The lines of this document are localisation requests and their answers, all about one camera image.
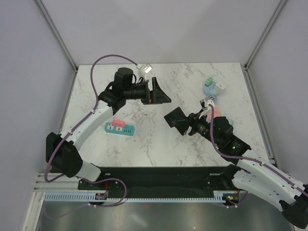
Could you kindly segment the black cube socket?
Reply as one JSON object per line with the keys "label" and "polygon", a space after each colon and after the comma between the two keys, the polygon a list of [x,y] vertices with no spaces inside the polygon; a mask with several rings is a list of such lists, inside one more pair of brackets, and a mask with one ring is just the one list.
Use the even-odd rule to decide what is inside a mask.
{"label": "black cube socket", "polygon": [[180,107],[175,108],[170,113],[165,115],[164,119],[171,128],[176,128],[182,136],[187,133],[189,119]]}

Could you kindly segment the pink cube socket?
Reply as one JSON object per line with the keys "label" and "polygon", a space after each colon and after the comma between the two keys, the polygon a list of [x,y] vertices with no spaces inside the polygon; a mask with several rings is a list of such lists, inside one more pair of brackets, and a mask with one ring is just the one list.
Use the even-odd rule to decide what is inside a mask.
{"label": "pink cube socket", "polygon": [[[210,123],[210,121],[211,121],[211,115],[212,115],[212,111],[209,111],[207,113],[207,118],[206,118],[208,123]],[[220,109],[218,107],[214,107],[214,118],[220,117],[220,116],[221,116]]]}

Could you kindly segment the blue round power strip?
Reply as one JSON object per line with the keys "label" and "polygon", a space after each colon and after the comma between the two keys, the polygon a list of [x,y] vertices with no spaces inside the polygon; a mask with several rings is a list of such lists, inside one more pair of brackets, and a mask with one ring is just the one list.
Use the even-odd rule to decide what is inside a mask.
{"label": "blue round power strip", "polygon": [[203,93],[206,96],[215,95],[216,97],[219,96],[219,93],[215,90],[216,84],[211,84],[209,86],[203,85]]}

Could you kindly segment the green plug adapter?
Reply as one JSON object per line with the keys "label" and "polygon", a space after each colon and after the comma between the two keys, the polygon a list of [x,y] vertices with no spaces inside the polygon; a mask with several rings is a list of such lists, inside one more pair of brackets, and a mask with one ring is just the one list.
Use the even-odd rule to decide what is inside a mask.
{"label": "green plug adapter", "polygon": [[212,77],[208,77],[205,81],[205,86],[210,86],[213,82],[213,78]]}

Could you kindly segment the white cube adapter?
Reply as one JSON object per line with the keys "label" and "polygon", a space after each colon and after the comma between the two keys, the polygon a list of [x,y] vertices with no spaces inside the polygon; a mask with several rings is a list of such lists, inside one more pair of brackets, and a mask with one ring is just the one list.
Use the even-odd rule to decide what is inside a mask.
{"label": "white cube adapter", "polygon": [[225,89],[226,89],[226,86],[225,86],[225,85],[223,85],[223,84],[221,84],[221,83],[219,83],[219,82],[217,82],[217,83],[215,84],[215,91],[216,91],[216,92],[223,92]]}

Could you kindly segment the teal square adapter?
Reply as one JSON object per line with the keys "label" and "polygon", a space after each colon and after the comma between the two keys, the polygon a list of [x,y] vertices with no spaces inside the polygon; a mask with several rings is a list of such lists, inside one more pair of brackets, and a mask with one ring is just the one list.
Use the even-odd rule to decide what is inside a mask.
{"label": "teal square adapter", "polygon": [[106,123],[104,130],[107,133],[116,135],[133,136],[135,132],[135,127],[133,125],[126,125],[124,128],[114,126],[112,123]]}

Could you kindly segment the pink plug adapter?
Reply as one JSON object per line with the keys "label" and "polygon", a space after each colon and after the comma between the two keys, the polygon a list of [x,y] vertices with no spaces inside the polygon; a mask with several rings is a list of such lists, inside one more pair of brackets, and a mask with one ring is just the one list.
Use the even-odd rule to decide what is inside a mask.
{"label": "pink plug adapter", "polygon": [[126,127],[126,123],[123,120],[118,120],[118,119],[114,119],[112,121],[112,124],[116,127],[120,127],[120,128],[125,128]]}

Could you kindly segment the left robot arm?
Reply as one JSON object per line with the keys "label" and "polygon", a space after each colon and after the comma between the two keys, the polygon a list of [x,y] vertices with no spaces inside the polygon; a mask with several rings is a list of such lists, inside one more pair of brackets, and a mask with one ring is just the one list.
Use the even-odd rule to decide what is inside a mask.
{"label": "left robot arm", "polygon": [[140,100],[144,105],[170,103],[171,99],[160,88],[157,79],[152,78],[152,88],[148,81],[133,82],[133,70],[127,67],[119,68],[106,89],[96,94],[94,108],[84,118],[72,127],[59,134],[51,132],[46,138],[45,181],[51,167],[60,171],[61,175],[69,178],[79,177],[89,181],[95,189],[105,185],[105,176],[99,167],[82,160],[79,150],[88,137],[106,120],[114,116],[127,100]]}

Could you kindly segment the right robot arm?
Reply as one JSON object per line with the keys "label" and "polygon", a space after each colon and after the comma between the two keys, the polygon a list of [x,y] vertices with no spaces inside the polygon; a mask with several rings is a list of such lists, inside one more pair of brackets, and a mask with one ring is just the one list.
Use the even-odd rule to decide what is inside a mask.
{"label": "right robot arm", "polygon": [[209,140],[217,153],[231,162],[232,173],[220,177],[221,186],[234,186],[248,191],[277,208],[294,226],[308,226],[308,186],[292,178],[262,158],[233,133],[233,126],[224,116],[207,122],[202,113],[191,113],[185,119],[184,130]]}

